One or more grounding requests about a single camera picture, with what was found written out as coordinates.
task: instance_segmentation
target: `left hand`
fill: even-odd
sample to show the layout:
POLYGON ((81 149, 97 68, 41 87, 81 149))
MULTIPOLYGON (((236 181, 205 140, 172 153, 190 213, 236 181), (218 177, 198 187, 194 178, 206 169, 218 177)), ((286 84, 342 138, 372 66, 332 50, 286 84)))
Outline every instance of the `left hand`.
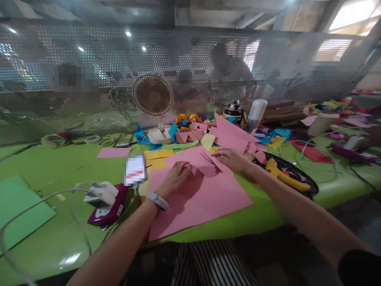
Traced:
POLYGON ((172 169, 169 171, 164 182, 156 190, 159 196, 165 199, 171 193, 177 191, 179 187, 185 182, 191 173, 192 165, 187 161, 176 162, 172 169))

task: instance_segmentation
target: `magenta device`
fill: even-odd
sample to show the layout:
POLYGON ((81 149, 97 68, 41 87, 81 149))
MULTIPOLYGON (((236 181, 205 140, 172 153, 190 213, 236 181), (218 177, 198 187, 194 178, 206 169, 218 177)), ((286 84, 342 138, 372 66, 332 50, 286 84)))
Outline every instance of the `magenta device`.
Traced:
POLYGON ((110 207, 106 203, 101 202, 87 220, 88 224, 93 226, 107 226, 112 225, 118 220, 126 201, 128 187, 124 184, 115 185, 115 187, 119 191, 115 198, 115 203, 110 207))
POLYGON ((371 154, 371 153, 358 153, 355 150, 348 150, 344 149, 345 143, 342 142, 336 142, 333 144, 332 147, 332 152, 347 158, 347 159, 356 159, 358 160, 361 164, 367 165, 370 162, 372 162, 375 158, 377 158, 376 155, 371 154))

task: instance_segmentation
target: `metal mesh panel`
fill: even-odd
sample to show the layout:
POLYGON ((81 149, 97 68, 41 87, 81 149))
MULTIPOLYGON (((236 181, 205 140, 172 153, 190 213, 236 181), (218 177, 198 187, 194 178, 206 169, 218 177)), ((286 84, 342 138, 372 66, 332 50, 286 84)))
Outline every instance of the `metal mesh panel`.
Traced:
POLYGON ((163 117, 208 116, 239 99, 320 101, 338 95, 371 47, 358 36, 143 25, 86 26, 46 20, 0 26, 0 145, 134 131, 156 120, 132 86, 163 77, 175 102, 163 117), (346 56, 349 46, 356 58, 346 56))

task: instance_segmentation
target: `white watch strap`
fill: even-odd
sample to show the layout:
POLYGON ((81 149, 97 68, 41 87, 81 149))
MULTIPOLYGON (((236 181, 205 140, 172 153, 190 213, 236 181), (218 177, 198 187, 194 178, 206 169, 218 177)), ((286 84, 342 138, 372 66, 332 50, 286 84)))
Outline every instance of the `white watch strap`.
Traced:
POLYGON ((167 210, 169 207, 169 204, 159 195, 156 193, 148 193, 147 198, 152 200, 155 204, 157 204, 159 207, 161 207, 163 210, 167 210))

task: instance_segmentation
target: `electric fan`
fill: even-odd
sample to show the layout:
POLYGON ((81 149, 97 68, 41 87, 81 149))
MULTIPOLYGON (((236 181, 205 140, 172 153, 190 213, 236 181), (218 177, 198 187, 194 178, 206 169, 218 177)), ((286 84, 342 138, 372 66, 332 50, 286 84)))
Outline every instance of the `electric fan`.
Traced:
POLYGON ((168 82, 153 74, 140 76, 134 82, 132 95, 136 105, 148 115, 155 116, 158 127, 152 128, 147 135, 152 144, 170 144, 173 142, 168 131, 170 125, 164 126, 161 116, 173 105, 173 91, 168 82))

